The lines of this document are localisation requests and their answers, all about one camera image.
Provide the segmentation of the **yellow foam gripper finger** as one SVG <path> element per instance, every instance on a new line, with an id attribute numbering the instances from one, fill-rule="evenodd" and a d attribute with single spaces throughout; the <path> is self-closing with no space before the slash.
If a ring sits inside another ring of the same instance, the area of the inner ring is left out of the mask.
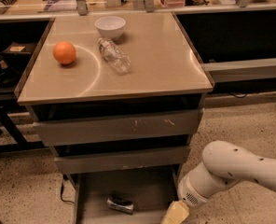
<path id="1" fill-rule="evenodd" d="M 189 216 L 189 208 L 182 201 L 172 202 L 160 224 L 182 224 Z"/>

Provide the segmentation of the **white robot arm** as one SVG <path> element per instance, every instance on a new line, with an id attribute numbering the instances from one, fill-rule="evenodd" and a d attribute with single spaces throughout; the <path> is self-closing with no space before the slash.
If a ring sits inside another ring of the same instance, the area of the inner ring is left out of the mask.
<path id="1" fill-rule="evenodd" d="M 182 224 L 190 208 L 198 208 L 219 191 L 250 181 L 276 192 L 276 159 L 265 158 L 226 141 L 213 141 L 202 160 L 178 183 L 173 201 L 160 224 Z"/>

